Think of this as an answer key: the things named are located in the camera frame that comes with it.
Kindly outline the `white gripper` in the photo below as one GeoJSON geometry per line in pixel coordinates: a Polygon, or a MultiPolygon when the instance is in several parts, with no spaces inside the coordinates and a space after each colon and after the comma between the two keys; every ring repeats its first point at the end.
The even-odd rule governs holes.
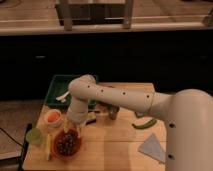
{"type": "Polygon", "coordinates": [[[71,109],[67,111],[67,118],[70,122],[74,124],[82,124],[87,120],[88,111],[77,112],[71,109]]]}

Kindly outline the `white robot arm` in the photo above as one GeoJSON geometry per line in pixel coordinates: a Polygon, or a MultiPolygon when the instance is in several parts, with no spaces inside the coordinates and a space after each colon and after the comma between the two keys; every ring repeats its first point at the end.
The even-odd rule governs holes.
{"type": "Polygon", "coordinates": [[[71,96],[68,120],[79,126],[86,121],[88,103],[101,101],[164,122],[165,171],[213,171],[213,96],[185,89],[175,94],[128,90],[98,84],[82,75],[68,84],[71,96]]]}

